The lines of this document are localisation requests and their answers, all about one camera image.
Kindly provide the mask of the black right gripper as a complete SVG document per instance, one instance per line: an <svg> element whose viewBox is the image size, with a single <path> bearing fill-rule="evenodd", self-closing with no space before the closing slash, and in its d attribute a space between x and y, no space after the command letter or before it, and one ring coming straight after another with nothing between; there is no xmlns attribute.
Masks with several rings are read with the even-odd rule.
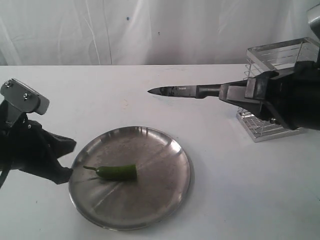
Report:
<svg viewBox="0 0 320 240"><path fill-rule="evenodd" d="M298 61L294 67L223 83L218 98L286 129L319 130L320 65Z"/></svg>

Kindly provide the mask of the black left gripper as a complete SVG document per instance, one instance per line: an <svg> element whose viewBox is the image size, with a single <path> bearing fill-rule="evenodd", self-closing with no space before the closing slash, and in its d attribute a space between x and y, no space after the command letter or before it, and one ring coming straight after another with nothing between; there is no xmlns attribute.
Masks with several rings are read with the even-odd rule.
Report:
<svg viewBox="0 0 320 240"><path fill-rule="evenodd" d="M18 169L32 175L46 175L57 185L67 183L73 169L62 166L59 158L74 151L77 142L43 129L29 120L27 113L43 115L47 100L23 101L13 105L8 100L0 104L0 170Z"/></svg>

